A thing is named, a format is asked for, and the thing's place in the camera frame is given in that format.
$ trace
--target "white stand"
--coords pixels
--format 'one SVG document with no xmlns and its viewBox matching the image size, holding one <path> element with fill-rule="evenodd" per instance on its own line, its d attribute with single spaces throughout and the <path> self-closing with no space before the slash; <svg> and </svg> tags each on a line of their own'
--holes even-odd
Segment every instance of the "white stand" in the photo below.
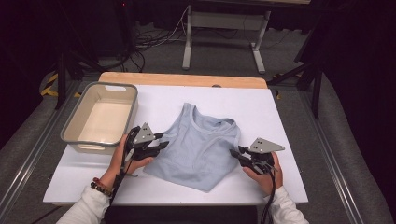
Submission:
<svg viewBox="0 0 396 224">
<path fill-rule="evenodd" d="M 234 15 L 224 13 L 207 13 L 194 12 L 191 5 L 189 5 L 187 13 L 187 34 L 186 47 L 184 48 L 184 57 L 182 68 L 184 70 L 190 69 L 191 60 L 191 27 L 207 27 L 207 28 L 223 28 L 223 29 L 238 29 L 238 30 L 257 30 L 259 32 L 256 43 L 250 43 L 252 46 L 253 56 L 257 64 L 257 70 L 260 74 L 265 73 L 262 56 L 259 49 L 262 44 L 262 38 L 267 27 L 271 11 L 266 11 L 263 16 L 247 16 Z"/>
</svg>

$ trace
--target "gripper fin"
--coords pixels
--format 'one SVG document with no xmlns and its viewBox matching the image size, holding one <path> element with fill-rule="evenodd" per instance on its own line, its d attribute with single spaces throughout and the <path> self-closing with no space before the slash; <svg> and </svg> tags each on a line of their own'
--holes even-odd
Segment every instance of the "gripper fin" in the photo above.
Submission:
<svg viewBox="0 0 396 224">
<path fill-rule="evenodd" d="M 259 154 L 264 154 L 272 151 L 285 150 L 285 147 L 265 140 L 263 138 L 257 138 L 248 150 Z"/>
<path fill-rule="evenodd" d="M 136 138 L 134 139 L 134 144 L 149 142 L 153 140 L 155 140 L 154 133 L 151 131 L 149 125 L 147 123 L 144 123 L 140 131 L 137 133 Z"/>
</svg>

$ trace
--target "beige plastic bin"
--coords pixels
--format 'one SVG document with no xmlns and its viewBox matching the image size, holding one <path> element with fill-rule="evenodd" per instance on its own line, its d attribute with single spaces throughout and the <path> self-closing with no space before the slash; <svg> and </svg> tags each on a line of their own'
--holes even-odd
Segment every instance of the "beige plastic bin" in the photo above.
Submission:
<svg viewBox="0 0 396 224">
<path fill-rule="evenodd" d="M 112 154 L 137 107 L 134 85 L 93 82 L 82 93 L 61 138 L 79 152 Z"/>
</svg>

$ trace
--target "beaded bracelet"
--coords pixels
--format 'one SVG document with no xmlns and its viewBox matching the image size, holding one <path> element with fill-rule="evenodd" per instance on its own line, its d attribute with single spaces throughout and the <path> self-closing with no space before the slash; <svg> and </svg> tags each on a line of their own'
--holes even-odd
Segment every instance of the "beaded bracelet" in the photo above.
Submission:
<svg viewBox="0 0 396 224">
<path fill-rule="evenodd" d="M 106 189 L 107 191 L 112 191 L 111 188 L 102 184 L 102 182 L 100 181 L 100 179 L 98 177 L 94 177 L 92 181 L 95 182 L 96 185 L 101 187 L 102 189 Z"/>
<path fill-rule="evenodd" d="M 104 188 L 98 186 L 95 182 L 91 182 L 91 188 L 92 188 L 92 189 L 96 189 L 96 190 L 98 190 L 99 192 L 104 193 L 107 197 L 111 197 L 111 195 L 113 194 L 112 191 L 107 190 L 107 189 L 104 189 Z"/>
</svg>

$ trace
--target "tank top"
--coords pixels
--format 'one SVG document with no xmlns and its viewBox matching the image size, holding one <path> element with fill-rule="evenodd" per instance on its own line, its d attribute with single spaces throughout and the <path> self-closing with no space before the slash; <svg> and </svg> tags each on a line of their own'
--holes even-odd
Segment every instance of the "tank top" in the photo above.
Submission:
<svg viewBox="0 0 396 224">
<path fill-rule="evenodd" d="M 209 192 L 230 173 L 238 160 L 240 131 L 233 119 L 217 119 L 199 113 L 185 103 L 173 125 L 160 142 L 169 141 L 144 172 L 163 180 Z"/>
</svg>

